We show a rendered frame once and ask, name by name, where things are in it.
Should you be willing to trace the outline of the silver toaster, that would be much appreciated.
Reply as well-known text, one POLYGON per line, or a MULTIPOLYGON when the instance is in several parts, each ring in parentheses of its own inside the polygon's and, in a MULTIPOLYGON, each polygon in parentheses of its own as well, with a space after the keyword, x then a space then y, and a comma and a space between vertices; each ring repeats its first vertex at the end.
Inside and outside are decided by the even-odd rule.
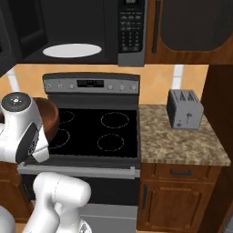
POLYGON ((167 115, 174 129, 199 129, 204 107, 193 90, 170 89, 167 96, 167 115))

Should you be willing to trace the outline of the wooden drawer front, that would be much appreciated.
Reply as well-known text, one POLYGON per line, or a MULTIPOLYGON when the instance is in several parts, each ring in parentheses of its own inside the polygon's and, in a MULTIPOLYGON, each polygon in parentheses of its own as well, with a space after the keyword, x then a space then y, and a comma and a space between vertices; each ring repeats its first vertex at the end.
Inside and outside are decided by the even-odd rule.
POLYGON ((185 180, 194 182, 215 183, 221 167, 217 166, 198 166, 198 165, 172 165, 172 164, 141 164, 141 177, 150 180, 185 180), (176 171, 192 171, 192 176, 172 176, 170 169, 176 171))

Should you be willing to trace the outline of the steel stove with black hob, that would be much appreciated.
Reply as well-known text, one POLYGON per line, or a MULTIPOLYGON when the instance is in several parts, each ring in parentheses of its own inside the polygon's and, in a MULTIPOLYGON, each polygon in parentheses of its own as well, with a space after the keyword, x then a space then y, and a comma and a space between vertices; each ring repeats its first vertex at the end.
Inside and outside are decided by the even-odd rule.
POLYGON ((43 83, 48 99, 58 108, 59 128, 49 143, 47 161, 39 164, 29 158, 22 164, 140 171, 139 75, 52 73, 43 75, 43 83))

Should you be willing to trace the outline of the black microwave door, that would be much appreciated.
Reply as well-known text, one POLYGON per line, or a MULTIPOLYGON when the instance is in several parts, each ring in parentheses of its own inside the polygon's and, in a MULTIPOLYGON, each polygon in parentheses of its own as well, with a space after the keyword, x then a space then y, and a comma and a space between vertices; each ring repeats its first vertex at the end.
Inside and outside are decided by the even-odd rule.
POLYGON ((22 59, 13 17, 7 0, 0 0, 0 77, 22 59))

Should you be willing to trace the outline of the black microwave oven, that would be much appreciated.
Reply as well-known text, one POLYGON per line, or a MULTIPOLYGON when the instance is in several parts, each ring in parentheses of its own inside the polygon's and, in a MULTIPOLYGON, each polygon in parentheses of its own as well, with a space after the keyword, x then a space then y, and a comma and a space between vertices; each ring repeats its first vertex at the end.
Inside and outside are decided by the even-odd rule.
POLYGON ((147 0, 8 0, 23 61, 28 64, 143 66, 147 0), (96 55, 45 56, 62 44, 100 46, 96 55))

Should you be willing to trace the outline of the oven door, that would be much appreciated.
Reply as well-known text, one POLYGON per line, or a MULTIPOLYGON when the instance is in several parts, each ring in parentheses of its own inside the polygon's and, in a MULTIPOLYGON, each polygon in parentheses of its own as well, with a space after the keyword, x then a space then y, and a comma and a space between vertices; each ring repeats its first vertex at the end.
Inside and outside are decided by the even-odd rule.
POLYGON ((24 175, 35 210, 27 230, 38 233, 136 233, 139 180, 24 175))

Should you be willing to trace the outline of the wooden wall cupboard door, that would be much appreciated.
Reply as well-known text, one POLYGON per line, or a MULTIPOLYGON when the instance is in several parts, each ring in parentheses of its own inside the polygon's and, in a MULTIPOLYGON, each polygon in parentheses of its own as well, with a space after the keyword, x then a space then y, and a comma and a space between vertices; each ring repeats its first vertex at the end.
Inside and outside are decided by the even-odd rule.
POLYGON ((233 65, 233 0, 161 0, 152 53, 155 1, 148 0, 148 64, 233 65))

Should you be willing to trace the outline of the brown wooden bowl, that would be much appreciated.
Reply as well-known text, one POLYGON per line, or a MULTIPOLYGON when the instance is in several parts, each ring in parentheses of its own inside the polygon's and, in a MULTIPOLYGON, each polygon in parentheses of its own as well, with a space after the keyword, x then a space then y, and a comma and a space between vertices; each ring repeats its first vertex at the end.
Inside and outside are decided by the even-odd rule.
POLYGON ((50 100, 35 97, 34 98, 43 121, 46 139, 51 142, 59 128, 59 113, 57 106, 50 100))

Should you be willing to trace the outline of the wooden base cupboard door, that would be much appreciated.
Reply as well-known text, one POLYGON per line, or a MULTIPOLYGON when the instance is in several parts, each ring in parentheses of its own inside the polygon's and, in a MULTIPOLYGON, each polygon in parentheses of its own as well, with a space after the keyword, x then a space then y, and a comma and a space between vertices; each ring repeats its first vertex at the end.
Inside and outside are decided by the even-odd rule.
POLYGON ((141 180, 137 230, 198 233, 213 188, 213 184, 141 180), (144 184, 146 209, 142 209, 144 184))

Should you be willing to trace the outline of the plain wooden base cupboard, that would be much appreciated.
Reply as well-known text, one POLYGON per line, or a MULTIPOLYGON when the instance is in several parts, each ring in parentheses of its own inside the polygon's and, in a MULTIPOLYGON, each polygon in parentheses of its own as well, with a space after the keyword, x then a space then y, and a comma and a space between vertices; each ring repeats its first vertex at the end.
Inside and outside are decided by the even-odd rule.
POLYGON ((0 206, 6 208, 19 223, 26 223, 33 212, 16 164, 0 162, 0 206))

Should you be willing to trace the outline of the tall dark wooden cabinet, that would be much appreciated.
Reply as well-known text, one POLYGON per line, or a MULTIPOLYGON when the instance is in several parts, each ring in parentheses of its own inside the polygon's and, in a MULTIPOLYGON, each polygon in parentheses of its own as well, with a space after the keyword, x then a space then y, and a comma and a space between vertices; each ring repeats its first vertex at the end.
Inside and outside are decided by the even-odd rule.
POLYGON ((210 65, 201 103, 231 160, 223 167, 198 233, 224 233, 233 217, 233 65, 210 65))

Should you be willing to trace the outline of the white microwave turntable plate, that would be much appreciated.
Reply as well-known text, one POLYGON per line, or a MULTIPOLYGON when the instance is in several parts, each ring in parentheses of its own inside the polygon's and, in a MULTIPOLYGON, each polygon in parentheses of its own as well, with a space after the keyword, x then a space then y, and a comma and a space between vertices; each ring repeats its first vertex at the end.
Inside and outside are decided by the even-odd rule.
POLYGON ((43 54, 55 58, 79 58, 96 55, 101 51, 100 46, 91 44, 62 44, 45 48, 43 54))

